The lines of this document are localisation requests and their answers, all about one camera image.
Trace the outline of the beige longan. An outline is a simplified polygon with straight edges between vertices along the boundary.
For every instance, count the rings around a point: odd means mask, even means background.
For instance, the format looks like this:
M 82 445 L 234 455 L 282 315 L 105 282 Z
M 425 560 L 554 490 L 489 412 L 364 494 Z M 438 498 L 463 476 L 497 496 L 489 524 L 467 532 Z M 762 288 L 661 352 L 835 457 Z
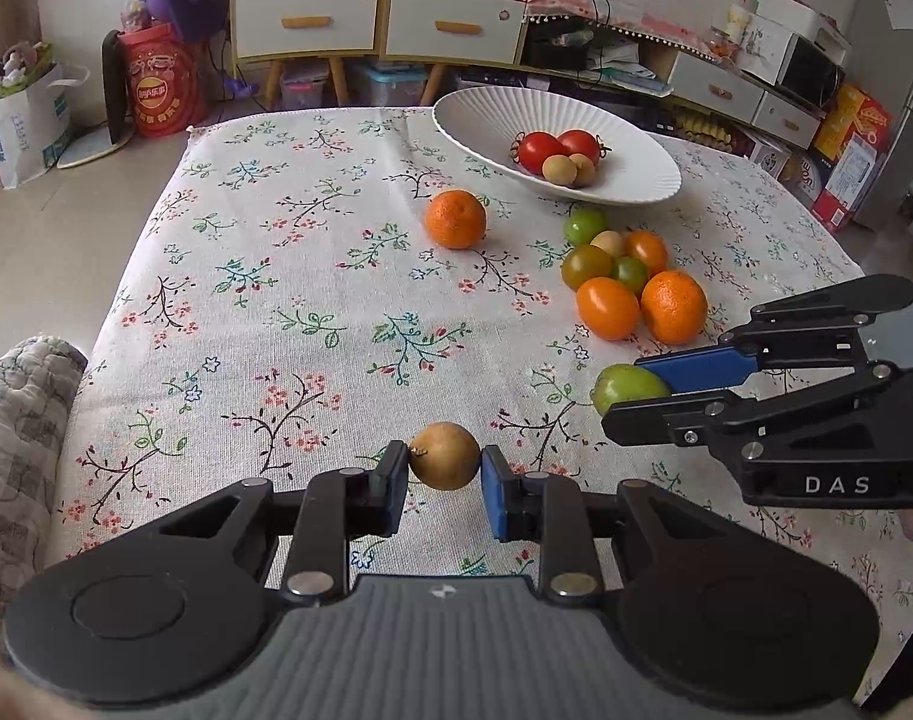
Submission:
M 554 185 L 562 185 L 562 187 L 572 187 L 577 181 L 578 172 L 580 172 L 580 169 L 578 169 L 577 164 L 566 154 L 548 156 L 544 160 L 543 166 L 541 166 L 541 174 L 543 174 L 544 181 Z
M 465 427 L 434 422 L 409 442 L 409 466 L 419 481 L 437 491 L 456 491 L 473 481 L 481 449 Z
M 575 177 L 573 177 L 573 188 L 584 188 L 593 184 L 596 177 L 595 163 L 590 160 L 584 153 L 572 153 L 569 156 L 570 162 L 575 167 Z
M 623 234 L 619 231 L 612 231 L 612 229 L 598 232 L 595 238 L 591 239 L 590 244 L 596 249 L 606 252 L 612 260 L 621 259 L 626 254 L 626 241 L 624 241 Z

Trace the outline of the green oval fruit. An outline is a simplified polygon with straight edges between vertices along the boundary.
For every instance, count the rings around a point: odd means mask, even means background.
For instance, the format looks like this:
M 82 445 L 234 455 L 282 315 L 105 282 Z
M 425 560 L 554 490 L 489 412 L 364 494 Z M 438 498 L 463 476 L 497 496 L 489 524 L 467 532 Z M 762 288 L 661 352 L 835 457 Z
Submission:
M 617 403 L 653 400 L 671 395 L 671 388 L 653 372 L 634 364 L 605 367 L 591 387 L 590 400 L 596 413 L 605 416 Z

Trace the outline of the large orange mandarin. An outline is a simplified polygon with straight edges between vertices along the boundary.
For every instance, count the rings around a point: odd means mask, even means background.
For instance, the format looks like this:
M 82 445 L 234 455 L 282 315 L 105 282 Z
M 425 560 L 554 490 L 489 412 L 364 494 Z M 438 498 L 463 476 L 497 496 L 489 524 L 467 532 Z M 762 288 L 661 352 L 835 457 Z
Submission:
M 650 335 L 668 346 L 683 346 L 701 335 L 707 320 L 707 298 L 684 271 L 663 270 L 640 294 L 640 312 Z

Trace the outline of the orange tomato front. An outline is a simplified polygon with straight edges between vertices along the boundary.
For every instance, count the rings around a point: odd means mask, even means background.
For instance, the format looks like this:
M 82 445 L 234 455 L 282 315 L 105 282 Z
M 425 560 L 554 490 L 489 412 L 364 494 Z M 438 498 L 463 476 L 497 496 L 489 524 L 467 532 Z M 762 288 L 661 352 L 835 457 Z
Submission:
M 585 281 L 575 293 L 580 320 L 593 335 L 606 341 L 623 341 L 634 335 L 640 304 L 623 283 L 608 277 Z

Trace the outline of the orange tomato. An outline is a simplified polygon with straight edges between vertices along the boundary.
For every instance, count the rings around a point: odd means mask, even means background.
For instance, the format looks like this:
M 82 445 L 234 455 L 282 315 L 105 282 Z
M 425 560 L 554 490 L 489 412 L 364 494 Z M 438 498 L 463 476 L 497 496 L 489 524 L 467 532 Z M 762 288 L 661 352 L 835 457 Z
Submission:
M 640 304 L 623 283 L 608 277 L 585 281 L 575 293 L 580 320 L 593 335 L 606 341 L 623 341 L 634 335 Z
M 628 232 L 624 236 L 624 242 L 627 255 L 643 263 L 651 277 L 668 268 L 668 249 L 666 249 L 663 239 L 655 232 L 645 231 L 645 229 Z

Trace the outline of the small dark green tomato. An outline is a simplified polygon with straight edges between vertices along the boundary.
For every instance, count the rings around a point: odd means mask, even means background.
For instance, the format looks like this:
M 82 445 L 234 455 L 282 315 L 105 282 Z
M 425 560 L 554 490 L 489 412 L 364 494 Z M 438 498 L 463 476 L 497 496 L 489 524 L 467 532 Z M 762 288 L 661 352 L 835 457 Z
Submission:
M 650 280 L 647 265 L 629 255 L 623 255 L 614 261 L 611 276 L 634 296 L 640 296 L 647 281 Z

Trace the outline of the orange tomato back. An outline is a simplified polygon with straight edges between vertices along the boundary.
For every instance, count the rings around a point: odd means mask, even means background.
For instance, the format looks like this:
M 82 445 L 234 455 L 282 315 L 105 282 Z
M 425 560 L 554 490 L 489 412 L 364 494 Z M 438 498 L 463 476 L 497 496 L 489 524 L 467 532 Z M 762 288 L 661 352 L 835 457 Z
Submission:
M 666 249 L 663 239 L 655 232 L 645 231 L 645 229 L 628 232 L 624 236 L 624 242 L 627 255 L 643 263 L 651 277 L 668 268 L 668 249 Z

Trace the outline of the olive yellow-green tomato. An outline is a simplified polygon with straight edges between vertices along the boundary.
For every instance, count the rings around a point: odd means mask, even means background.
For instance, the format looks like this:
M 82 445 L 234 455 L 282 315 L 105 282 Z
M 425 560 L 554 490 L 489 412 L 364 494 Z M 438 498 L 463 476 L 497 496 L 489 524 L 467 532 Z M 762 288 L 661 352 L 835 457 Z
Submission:
M 580 244 L 561 263 L 561 278 L 567 288 L 577 291 L 591 278 L 611 277 L 612 257 L 595 245 Z

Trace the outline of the green round fruit back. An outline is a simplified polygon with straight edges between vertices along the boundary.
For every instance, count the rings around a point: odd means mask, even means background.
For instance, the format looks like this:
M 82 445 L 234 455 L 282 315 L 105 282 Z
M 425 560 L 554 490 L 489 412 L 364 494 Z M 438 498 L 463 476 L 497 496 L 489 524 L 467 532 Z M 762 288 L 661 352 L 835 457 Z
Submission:
M 608 227 L 608 216 L 601 208 L 574 206 L 564 221 L 564 238 L 573 247 L 587 245 Z

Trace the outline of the lone orange mandarin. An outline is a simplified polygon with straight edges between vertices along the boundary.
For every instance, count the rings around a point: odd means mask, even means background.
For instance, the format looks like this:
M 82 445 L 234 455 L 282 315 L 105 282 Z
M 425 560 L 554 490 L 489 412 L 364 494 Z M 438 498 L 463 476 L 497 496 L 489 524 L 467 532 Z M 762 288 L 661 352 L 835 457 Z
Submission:
M 484 238 L 486 224 L 486 208 L 466 190 L 443 190 L 425 208 L 425 232 L 445 249 L 473 249 Z

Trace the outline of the red tomato with stem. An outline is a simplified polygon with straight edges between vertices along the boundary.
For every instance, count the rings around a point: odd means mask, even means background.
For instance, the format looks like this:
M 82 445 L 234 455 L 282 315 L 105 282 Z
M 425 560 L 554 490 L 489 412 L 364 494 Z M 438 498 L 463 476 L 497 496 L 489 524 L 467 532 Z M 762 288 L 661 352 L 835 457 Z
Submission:
M 566 154 L 567 149 L 551 133 L 543 130 L 518 133 L 510 147 L 510 156 L 515 164 L 523 167 L 532 176 L 543 176 L 541 166 L 548 156 Z

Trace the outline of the floral tablecloth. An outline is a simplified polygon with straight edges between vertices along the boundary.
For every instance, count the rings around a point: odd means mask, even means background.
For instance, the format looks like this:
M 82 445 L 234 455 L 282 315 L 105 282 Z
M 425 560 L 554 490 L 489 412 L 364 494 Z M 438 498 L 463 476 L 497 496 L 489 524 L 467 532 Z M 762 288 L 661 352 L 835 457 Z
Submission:
M 473 249 L 424 229 L 476 195 Z M 894 515 L 756 507 L 701 449 L 623 449 L 596 376 L 657 351 L 595 337 L 562 283 L 569 207 L 461 153 L 424 109 L 251 115 L 191 135 L 105 319 L 64 439 L 48 561 L 224 488 L 372 466 L 432 422 L 517 472 L 609 493 L 642 478 L 826 562 L 881 619 L 878 684 L 913 632 L 913 544 Z

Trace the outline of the yellow egg carton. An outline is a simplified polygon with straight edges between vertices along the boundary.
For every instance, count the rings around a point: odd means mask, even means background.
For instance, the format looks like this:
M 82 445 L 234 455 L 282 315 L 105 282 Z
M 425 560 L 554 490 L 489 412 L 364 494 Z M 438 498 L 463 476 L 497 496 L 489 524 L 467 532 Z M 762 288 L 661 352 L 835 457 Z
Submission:
M 733 133 L 712 115 L 687 107 L 675 107 L 671 115 L 676 137 L 723 153 L 733 151 Z

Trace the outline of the white microwave oven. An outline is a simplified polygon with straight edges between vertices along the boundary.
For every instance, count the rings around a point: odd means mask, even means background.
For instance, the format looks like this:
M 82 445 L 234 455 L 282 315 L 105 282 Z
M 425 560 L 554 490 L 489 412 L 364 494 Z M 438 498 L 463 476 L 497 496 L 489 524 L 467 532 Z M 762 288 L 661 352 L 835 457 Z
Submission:
M 751 13 L 736 65 L 766 85 L 813 109 L 826 109 L 843 82 L 843 70 L 808 37 Z

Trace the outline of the quilted cushion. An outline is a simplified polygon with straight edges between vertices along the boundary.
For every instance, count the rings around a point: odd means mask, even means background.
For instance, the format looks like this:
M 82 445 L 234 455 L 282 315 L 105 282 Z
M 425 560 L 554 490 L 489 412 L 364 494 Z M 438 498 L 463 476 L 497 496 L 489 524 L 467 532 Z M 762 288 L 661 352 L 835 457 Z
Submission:
M 0 629 L 40 571 L 56 467 L 87 358 L 61 338 L 27 338 L 0 358 Z

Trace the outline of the low wooden tv bench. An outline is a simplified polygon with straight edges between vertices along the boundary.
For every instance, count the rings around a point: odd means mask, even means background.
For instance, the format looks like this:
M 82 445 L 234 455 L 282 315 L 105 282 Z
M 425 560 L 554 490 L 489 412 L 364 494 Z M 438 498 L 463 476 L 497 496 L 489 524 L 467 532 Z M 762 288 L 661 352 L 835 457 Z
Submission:
M 818 132 L 818 114 L 673 36 L 573 15 L 530 16 L 527 23 L 530 52 L 538 37 L 552 43 L 571 32 L 591 32 L 584 63 L 572 60 L 569 70 L 580 82 L 696 106 L 801 149 Z

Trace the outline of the white ribbed plate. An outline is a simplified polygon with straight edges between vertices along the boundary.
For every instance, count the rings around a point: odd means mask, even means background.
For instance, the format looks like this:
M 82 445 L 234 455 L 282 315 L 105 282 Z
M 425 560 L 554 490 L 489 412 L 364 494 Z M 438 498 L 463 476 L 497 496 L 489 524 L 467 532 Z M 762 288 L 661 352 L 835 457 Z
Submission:
M 440 98 L 432 119 L 466 154 L 546 197 L 653 205 L 683 183 L 673 158 L 647 132 L 561 94 L 475 86 Z

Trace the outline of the clear storage bin blue lid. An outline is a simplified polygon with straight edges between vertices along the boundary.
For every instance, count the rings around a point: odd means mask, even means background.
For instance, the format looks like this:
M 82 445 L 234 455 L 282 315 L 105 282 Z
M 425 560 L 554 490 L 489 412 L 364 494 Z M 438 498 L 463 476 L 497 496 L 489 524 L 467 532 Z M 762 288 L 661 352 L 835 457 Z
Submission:
M 419 106 L 427 71 L 422 67 L 379 68 L 362 64 L 352 68 L 359 103 L 367 107 Z

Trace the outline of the pink cloth on bench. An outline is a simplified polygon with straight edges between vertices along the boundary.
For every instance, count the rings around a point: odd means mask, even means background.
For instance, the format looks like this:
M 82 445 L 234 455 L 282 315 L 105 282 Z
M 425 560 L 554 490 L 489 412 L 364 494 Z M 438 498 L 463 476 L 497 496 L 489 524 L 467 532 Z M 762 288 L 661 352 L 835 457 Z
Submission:
M 676 25 L 673 21 L 651 16 L 642 7 L 624 4 L 619 0 L 516 0 L 523 2 L 528 16 L 580 16 L 627 34 L 662 41 L 667 46 L 687 50 L 694 55 L 704 55 L 719 60 L 700 32 Z

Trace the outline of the red snack bucket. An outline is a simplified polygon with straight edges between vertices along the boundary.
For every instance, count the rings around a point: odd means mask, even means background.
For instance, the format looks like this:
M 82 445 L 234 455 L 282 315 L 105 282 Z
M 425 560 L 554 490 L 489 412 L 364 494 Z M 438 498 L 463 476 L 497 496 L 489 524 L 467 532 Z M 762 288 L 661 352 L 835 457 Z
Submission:
M 206 117 L 196 57 L 172 25 L 123 32 L 120 43 L 137 132 L 146 138 L 168 137 Z

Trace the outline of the white paper shopping bag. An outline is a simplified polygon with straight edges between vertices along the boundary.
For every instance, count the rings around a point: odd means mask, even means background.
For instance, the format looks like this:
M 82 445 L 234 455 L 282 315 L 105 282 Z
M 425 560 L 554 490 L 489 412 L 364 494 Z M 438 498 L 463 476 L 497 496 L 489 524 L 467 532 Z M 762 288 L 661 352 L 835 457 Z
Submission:
M 43 176 L 71 140 L 66 91 L 82 86 L 91 71 L 55 64 L 20 91 L 0 98 L 0 184 L 6 190 Z

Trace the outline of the wooden cabinet with drawers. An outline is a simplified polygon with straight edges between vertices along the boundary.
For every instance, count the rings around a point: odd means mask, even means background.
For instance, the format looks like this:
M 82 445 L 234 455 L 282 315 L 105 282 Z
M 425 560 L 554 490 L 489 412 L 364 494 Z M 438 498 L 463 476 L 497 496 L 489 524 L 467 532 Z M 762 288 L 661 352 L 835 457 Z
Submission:
M 429 67 L 421 103 L 432 104 L 445 71 L 459 65 L 512 68 L 527 36 L 518 0 L 230 0 L 230 66 L 264 65 L 262 106 L 273 109 L 290 60 L 328 64 L 338 103 L 351 101 L 344 62 L 374 59 Z

